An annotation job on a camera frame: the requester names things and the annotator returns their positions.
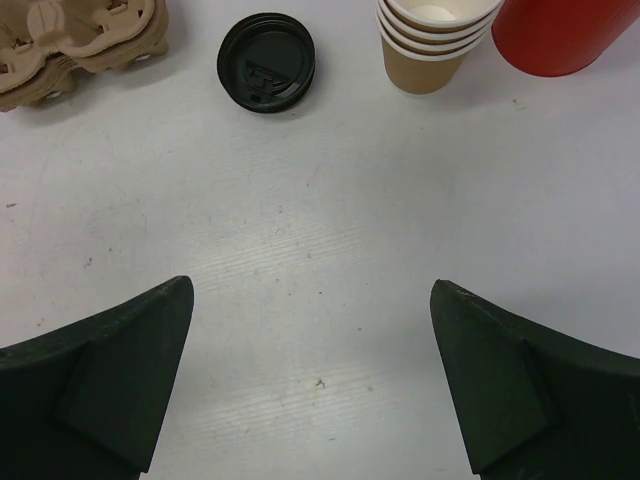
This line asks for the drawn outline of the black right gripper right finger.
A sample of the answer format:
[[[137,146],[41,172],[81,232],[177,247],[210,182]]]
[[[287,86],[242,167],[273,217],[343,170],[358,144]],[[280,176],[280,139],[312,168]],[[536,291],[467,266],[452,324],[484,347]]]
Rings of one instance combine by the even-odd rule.
[[[470,468],[482,479],[636,479],[639,361],[432,287],[436,342]]]

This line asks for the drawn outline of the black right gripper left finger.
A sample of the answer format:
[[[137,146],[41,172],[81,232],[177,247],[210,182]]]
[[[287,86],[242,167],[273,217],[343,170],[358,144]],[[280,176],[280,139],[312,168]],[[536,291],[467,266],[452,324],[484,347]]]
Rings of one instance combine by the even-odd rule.
[[[187,276],[1,350],[4,479],[149,471],[194,307]]]

